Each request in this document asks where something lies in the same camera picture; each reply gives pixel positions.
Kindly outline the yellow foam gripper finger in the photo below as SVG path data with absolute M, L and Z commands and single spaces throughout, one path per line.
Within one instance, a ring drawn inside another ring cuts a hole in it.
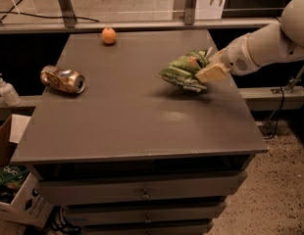
M 230 68 L 225 64 L 215 63 L 200 70 L 195 76 L 201 82 L 217 81 L 225 79 L 229 71 Z
M 206 58 L 210 63 L 220 63 L 222 61 L 222 56 L 224 54 L 225 50 L 222 49 L 218 52 L 213 52 L 213 48 L 210 47 L 207 50 Z

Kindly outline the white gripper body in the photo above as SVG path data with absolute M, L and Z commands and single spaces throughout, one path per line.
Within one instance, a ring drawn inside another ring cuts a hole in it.
M 260 67 L 253 62 L 249 54 L 248 38 L 249 33 L 244 34 L 232 40 L 232 42 L 224 49 L 222 62 L 234 75 L 243 76 L 260 69 Z

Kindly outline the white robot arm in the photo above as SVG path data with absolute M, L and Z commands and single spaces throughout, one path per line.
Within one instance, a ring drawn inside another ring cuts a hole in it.
M 234 39 L 213 55 L 195 76 L 201 82 L 224 79 L 227 73 L 243 76 L 274 63 L 304 60 L 304 0 L 291 0 L 279 22 Z

